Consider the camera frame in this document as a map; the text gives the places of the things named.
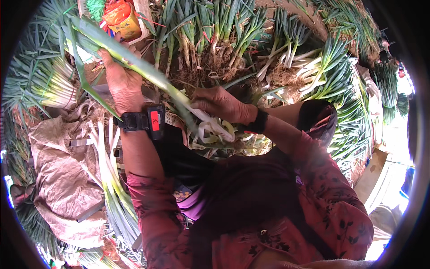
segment dirt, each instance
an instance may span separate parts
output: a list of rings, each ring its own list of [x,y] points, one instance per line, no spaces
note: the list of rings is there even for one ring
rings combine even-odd
[[[104,246],[101,247],[103,254],[106,256],[109,256],[114,261],[114,263],[119,267],[121,267],[122,269],[129,269],[130,267],[128,267],[118,255],[117,248],[115,247],[112,240],[108,238],[104,238],[103,242],[104,242]]]
[[[299,19],[309,29],[311,29],[315,36],[317,36],[319,39],[321,39],[322,41],[327,40],[328,33],[321,17],[318,14],[315,14],[315,16],[313,16],[313,13],[315,12],[315,7],[312,4],[306,6],[307,4],[304,0],[297,1],[299,1],[305,7],[307,13],[312,19],[310,19],[306,15],[306,13],[300,10],[293,2],[288,2],[286,0],[255,0],[255,6],[267,6],[269,8],[267,12],[268,18],[273,18],[275,7],[281,6],[288,11],[288,14],[297,14]]]

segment floral pattern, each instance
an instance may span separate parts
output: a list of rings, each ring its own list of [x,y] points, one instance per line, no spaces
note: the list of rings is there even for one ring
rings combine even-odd
[[[297,186],[307,224],[339,258],[364,259],[372,242],[373,225],[363,204],[317,141],[302,133],[297,149],[294,160],[303,183]],[[129,175],[127,185],[139,217],[148,268],[190,268],[189,230],[176,204],[187,194],[172,195],[167,180],[135,175]],[[285,251],[299,264],[323,259],[287,217],[259,226],[213,241],[213,268],[246,269],[267,248]]]

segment rubber band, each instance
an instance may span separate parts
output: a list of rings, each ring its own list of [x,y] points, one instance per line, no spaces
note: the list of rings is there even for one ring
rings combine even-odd
[[[208,40],[208,42],[211,42],[204,31],[203,31],[203,35],[206,37],[206,39]]]
[[[162,25],[162,24],[159,24],[159,23],[153,22],[153,21],[151,21],[151,20],[149,20],[149,19],[147,19],[147,18],[143,17],[142,15],[138,14],[137,12],[135,12],[135,15],[137,15],[140,19],[143,19],[143,20],[146,20],[146,21],[152,22],[152,23],[154,23],[154,24],[156,24],[156,25],[159,25],[159,26],[166,27],[165,25]]]
[[[69,98],[69,101],[67,102],[67,104],[63,107],[63,108],[66,108],[66,106],[70,103],[70,101],[72,100],[72,96],[73,96],[73,94],[75,93],[75,86],[73,85],[73,91],[72,91],[72,93],[70,94],[70,98]]]

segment wrinkled hand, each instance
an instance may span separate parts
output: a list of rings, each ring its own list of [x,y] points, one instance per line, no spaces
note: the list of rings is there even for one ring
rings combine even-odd
[[[201,109],[230,123],[248,125],[257,117],[257,107],[240,102],[220,86],[197,88],[191,101],[191,108]]]
[[[120,38],[121,34],[117,32],[114,39],[119,41]],[[130,46],[127,42],[121,44],[133,52],[136,57],[141,58],[140,52],[136,51],[135,46]],[[103,59],[107,84],[114,98],[118,115],[121,116],[126,112],[140,112],[144,104],[141,91],[142,76],[114,62],[107,50],[99,49],[97,53]]]

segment black wrist band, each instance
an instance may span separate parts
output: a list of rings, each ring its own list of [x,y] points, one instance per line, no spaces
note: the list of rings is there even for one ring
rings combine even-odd
[[[142,112],[123,113],[123,121],[114,117],[114,124],[122,128],[124,132],[149,130],[148,116]]]
[[[245,131],[251,133],[263,133],[266,129],[267,116],[269,114],[261,109],[258,109],[257,117],[254,122],[245,126]]]

